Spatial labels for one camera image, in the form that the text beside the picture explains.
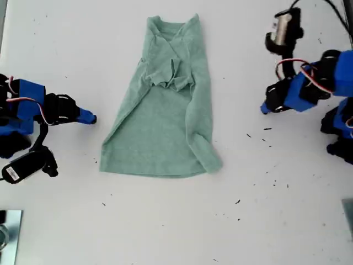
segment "green fabric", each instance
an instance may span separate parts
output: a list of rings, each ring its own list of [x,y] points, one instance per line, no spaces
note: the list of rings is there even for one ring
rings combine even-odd
[[[147,19],[142,58],[103,142],[100,170],[189,177],[221,168],[212,148],[210,76],[198,15]]]

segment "folded sleeve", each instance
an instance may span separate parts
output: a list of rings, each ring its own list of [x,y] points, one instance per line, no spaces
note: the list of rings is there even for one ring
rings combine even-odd
[[[194,37],[191,49],[194,84],[191,87],[191,101],[186,109],[186,140],[204,169],[214,173],[222,167],[222,162],[211,144],[211,81],[202,36]]]

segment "white surface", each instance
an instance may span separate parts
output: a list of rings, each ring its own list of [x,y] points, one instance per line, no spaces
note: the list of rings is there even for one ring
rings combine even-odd
[[[98,116],[95,126],[50,128],[45,143],[58,177],[0,184],[0,208],[24,210],[17,265],[352,264],[340,200],[353,197],[353,167],[326,153],[335,137],[319,132],[339,99],[302,114],[259,109],[279,59],[264,37],[290,3],[9,1],[0,72],[67,93]],[[326,49],[350,48],[327,4],[300,6],[306,34],[297,56],[317,60]],[[101,142],[141,56],[146,18],[183,22],[194,13],[205,32],[214,144],[224,168],[175,180],[98,172]]]

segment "sticker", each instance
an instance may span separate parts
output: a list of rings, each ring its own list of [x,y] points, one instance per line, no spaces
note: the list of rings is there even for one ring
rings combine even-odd
[[[20,177],[17,175],[16,171],[12,167],[6,168],[7,173],[12,177],[14,181],[18,181]]]

